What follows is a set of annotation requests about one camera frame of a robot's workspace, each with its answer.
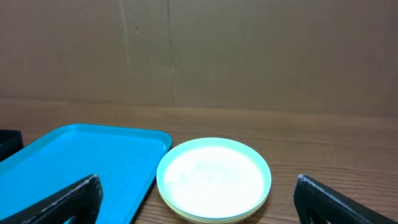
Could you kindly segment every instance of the table surface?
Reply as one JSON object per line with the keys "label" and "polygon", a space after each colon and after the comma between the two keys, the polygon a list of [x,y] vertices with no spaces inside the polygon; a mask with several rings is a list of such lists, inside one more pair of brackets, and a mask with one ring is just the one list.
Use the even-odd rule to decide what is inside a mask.
{"label": "table surface", "polygon": [[[243,223],[298,223],[293,191],[299,174],[398,220],[398,118],[40,100],[0,100],[0,108],[0,128],[21,130],[25,145],[72,123],[159,129],[173,146],[203,137],[245,143],[269,164],[272,187]],[[136,223],[186,221],[155,186]]]}

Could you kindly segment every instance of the blue tray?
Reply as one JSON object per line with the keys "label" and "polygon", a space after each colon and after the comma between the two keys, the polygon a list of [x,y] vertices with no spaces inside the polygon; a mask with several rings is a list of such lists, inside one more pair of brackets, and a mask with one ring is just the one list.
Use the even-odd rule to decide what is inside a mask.
{"label": "blue tray", "polygon": [[171,146],[161,131],[72,124],[0,163],[0,220],[89,174],[104,198],[97,223],[129,223]]}

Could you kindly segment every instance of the wood grain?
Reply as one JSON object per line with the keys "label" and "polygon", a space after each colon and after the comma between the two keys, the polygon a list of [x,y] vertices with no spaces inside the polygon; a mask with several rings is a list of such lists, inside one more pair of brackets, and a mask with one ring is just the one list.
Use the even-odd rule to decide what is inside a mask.
{"label": "wood grain", "polygon": [[[159,129],[174,146],[209,136],[243,142],[272,172],[266,204],[243,223],[299,223],[292,200],[299,174],[398,220],[398,118],[39,100],[0,100],[0,108],[0,128],[21,130],[25,144],[72,123]],[[136,223],[186,221],[155,187]]]}

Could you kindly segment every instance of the cardboard wall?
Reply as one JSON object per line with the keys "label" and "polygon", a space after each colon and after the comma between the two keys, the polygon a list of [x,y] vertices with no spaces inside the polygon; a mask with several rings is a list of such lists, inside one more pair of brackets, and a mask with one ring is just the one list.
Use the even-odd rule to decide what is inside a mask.
{"label": "cardboard wall", "polygon": [[398,114],[398,1],[0,1],[0,97]]}

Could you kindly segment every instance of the white plate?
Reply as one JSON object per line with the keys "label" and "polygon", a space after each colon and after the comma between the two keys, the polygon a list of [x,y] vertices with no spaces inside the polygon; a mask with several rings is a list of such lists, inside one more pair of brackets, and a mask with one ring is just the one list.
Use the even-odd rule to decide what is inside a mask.
{"label": "white plate", "polygon": [[271,172],[249,146],[221,138],[185,142],[163,157],[159,191],[179,210],[200,218],[231,218],[268,196]]}

